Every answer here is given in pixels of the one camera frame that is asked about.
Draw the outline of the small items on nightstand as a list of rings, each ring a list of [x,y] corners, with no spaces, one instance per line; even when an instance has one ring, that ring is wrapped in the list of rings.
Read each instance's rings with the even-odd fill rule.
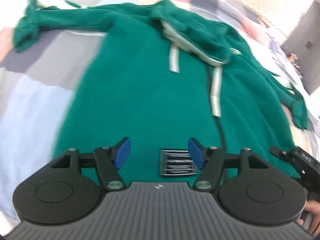
[[[297,64],[298,56],[294,53],[290,53],[288,55],[288,61],[297,69],[300,68],[300,66]]]

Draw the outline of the dark wall switch right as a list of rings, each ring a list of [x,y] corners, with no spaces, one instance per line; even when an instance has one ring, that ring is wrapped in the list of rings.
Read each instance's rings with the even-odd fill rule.
[[[307,41],[305,47],[306,49],[310,49],[312,47],[312,43],[310,41]]]

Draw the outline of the green hooded sweatshirt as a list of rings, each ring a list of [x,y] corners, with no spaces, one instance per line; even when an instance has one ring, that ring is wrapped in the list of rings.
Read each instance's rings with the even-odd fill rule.
[[[120,170],[125,183],[161,181],[160,150],[186,148],[195,137],[228,153],[250,147],[298,177],[268,150],[295,148],[284,108],[305,129],[304,98],[279,83],[232,26],[170,0],[69,9],[31,0],[14,32],[15,50],[33,46],[50,29],[106,34],[57,137],[55,157],[71,147],[91,152],[129,137],[131,152]]]

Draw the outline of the patchwork checkered bed quilt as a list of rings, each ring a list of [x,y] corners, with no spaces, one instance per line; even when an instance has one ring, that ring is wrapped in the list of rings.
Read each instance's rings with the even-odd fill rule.
[[[152,4],[159,0],[68,0],[80,5]],[[319,157],[319,119],[311,98],[280,46],[258,16],[235,0],[171,0],[176,6],[210,20],[232,25],[254,56],[284,84],[304,96],[309,114],[306,130],[291,129],[294,141]],[[102,33],[50,30],[22,52],[11,45],[10,28],[1,31],[1,212],[12,224],[16,186],[50,161],[56,138],[88,63],[104,39]]]

